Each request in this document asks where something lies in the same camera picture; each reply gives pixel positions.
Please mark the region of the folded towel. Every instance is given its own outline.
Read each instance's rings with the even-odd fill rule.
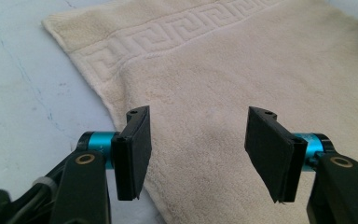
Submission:
[[[322,0],[132,0],[44,20],[120,130],[150,105],[145,187],[167,223],[308,223],[314,174],[274,204],[244,150],[248,106],[358,160],[358,21]]]

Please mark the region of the cream towel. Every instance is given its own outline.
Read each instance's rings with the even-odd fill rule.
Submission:
[[[358,160],[358,21],[321,0],[133,0],[48,17],[109,109],[150,105],[145,187],[168,223],[308,223],[313,173],[274,204],[243,144],[249,105]]]

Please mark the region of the marble countertop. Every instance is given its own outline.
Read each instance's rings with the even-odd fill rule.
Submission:
[[[82,133],[114,131],[101,99],[41,23],[106,1],[0,1],[0,189],[12,200],[71,153]],[[358,1],[328,2],[358,18]],[[115,223],[163,222],[145,190],[140,201],[119,202],[114,173],[107,175]]]

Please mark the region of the blue metal ring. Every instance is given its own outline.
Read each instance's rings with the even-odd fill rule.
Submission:
[[[106,159],[106,169],[113,169],[110,153],[112,148],[111,140],[114,136],[115,133],[113,132],[95,132],[89,139],[88,150],[96,150],[103,153],[103,156]]]

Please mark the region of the greek key pattern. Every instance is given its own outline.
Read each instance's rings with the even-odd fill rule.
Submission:
[[[105,40],[80,49],[89,69],[101,81],[112,77],[129,60],[156,57],[187,41],[245,21],[282,0],[230,0],[191,8],[145,24],[118,30]]]

